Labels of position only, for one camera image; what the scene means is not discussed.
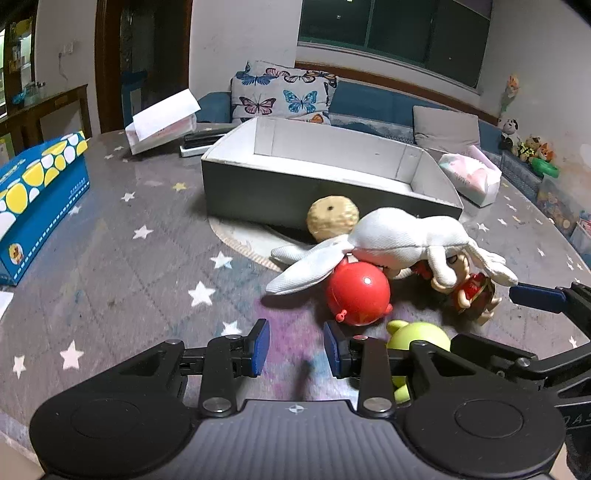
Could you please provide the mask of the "red dress doll figure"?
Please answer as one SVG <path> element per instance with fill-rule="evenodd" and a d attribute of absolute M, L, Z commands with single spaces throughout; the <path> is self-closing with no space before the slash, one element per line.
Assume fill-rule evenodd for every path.
<path fill-rule="evenodd" d="M 448 257 L 447 264 L 457 277 L 451 288 L 444 288 L 435 281 L 434 273 L 426 260 L 413 265 L 411 271 L 432 288 L 433 296 L 440 304 L 455 311 L 461 320 L 485 325 L 502 301 L 496 294 L 494 282 L 483 272 L 472 273 L 465 254 Z"/>

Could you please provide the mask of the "grey cushion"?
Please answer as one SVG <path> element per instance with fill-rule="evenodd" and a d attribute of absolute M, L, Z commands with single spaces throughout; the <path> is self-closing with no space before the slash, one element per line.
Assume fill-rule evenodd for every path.
<path fill-rule="evenodd" d="M 413 120 L 415 143 L 423 149 L 463 153 L 481 144 L 476 115 L 414 106 Z"/>

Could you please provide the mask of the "blue sofa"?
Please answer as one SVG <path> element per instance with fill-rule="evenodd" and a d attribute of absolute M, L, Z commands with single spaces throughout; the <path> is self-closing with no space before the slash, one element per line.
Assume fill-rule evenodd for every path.
<path fill-rule="evenodd" d="M 198 103 L 201 107 L 197 112 L 198 121 L 231 123 L 229 92 L 208 93 Z M 342 81 L 329 106 L 329 118 L 333 126 L 415 144 L 415 106 L 451 110 L 445 105 L 405 93 Z M 501 130 L 483 120 L 478 122 L 481 150 L 500 155 Z"/>

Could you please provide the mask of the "white open paper box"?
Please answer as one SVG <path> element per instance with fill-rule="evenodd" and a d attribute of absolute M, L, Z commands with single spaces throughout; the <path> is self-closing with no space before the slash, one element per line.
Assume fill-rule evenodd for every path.
<path fill-rule="evenodd" d="M 200 106 L 189 89 L 180 91 L 142 110 L 125 127 L 132 155 L 183 137 L 197 127 Z"/>

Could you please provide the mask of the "pastel tissue pack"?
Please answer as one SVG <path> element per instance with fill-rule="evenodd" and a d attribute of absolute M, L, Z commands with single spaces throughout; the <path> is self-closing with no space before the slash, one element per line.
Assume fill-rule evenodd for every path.
<path fill-rule="evenodd" d="M 438 161 L 459 194 L 479 207 L 495 202 L 502 171 L 476 146 L 464 153 L 445 153 Z"/>

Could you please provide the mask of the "white plush rabbit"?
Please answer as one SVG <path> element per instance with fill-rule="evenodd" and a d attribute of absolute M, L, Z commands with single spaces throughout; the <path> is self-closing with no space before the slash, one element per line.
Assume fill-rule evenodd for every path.
<path fill-rule="evenodd" d="M 402 209 L 384 207 L 363 216 L 351 233 L 327 239 L 311 249 L 294 245 L 273 249 L 271 257 L 288 267 L 266 285 L 266 292 L 287 295 L 308 289 L 325 280 L 349 254 L 396 276 L 426 261 L 437 285 L 449 289 L 456 284 L 457 274 L 447 259 L 458 253 L 469 256 L 496 283 L 518 283 L 506 260 L 481 248 L 458 220 L 449 216 L 418 218 Z"/>

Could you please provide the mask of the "red round toy figure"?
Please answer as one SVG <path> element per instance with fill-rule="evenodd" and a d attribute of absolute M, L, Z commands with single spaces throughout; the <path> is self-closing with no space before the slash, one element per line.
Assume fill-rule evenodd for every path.
<path fill-rule="evenodd" d="M 343 258 L 329 276 L 325 298 L 335 321 L 370 325 L 393 311 L 389 279 L 377 266 Z"/>

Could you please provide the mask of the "beige peanut toy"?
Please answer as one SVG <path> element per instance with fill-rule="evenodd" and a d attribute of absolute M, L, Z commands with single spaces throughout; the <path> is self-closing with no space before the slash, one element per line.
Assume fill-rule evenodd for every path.
<path fill-rule="evenodd" d="M 360 211 L 345 196 L 328 196 L 311 204 L 307 214 L 308 232 L 318 242 L 352 232 Z"/>

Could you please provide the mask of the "grey cardboard storage box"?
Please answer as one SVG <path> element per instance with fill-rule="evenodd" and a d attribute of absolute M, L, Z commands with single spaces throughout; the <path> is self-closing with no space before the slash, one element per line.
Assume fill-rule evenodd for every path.
<path fill-rule="evenodd" d="M 360 214 L 396 207 L 417 217 L 460 218 L 463 203 L 425 150 L 344 128 L 256 117 L 221 137 L 201 158 L 209 215 L 307 227 L 318 199 L 352 200 Z"/>

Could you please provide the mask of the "panda plush toy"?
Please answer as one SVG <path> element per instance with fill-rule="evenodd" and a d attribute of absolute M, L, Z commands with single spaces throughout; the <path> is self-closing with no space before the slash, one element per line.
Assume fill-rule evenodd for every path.
<path fill-rule="evenodd" d="M 522 142 L 518 135 L 518 121 L 514 118 L 508 119 L 502 126 L 502 137 L 499 142 L 499 149 L 511 152 L 514 156 L 518 155 L 519 146 Z"/>

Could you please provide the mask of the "blue yellow tissue box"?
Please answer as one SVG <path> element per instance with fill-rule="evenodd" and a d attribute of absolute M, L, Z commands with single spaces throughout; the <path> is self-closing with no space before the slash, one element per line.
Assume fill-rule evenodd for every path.
<path fill-rule="evenodd" d="M 1 168 L 1 283 L 16 286 L 52 231 L 89 189 L 81 131 L 17 155 Z"/>

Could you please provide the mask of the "wooden sideboard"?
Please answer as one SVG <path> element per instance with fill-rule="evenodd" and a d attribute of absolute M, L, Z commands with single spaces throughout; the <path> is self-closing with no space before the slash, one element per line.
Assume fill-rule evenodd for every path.
<path fill-rule="evenodd" d="M 76 104 L 80 109 L 82 131 L 86 138 L 92 137 L 88 108 L 87 84 L 49 96 L 39 103 L 23 108 L 1 119 L 1 136 L 9 135 L 15 154 L 44 141 L 41 119 Z"/>

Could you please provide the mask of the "black white flat device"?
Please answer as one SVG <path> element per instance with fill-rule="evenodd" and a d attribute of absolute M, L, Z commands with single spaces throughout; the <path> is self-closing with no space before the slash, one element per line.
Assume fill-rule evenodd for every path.
<path fill-rule="evenodd" d="M 182 137 L 179 147 L 181 157 L 194 157 L 204 154 L 211 146 L 235 129 L 231 123 L 198 123 L 193 130 Z"/>

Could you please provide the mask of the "butterfly print pillow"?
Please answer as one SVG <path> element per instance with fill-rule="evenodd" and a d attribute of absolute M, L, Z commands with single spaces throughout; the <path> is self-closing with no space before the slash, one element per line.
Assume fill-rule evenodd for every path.
<path fill-rule="evenodd" d="M 266 116 L 330 125 L 338 83 L 337 75 L 322 70 L 247 62 L 230 81 L 231 121 Z"/>

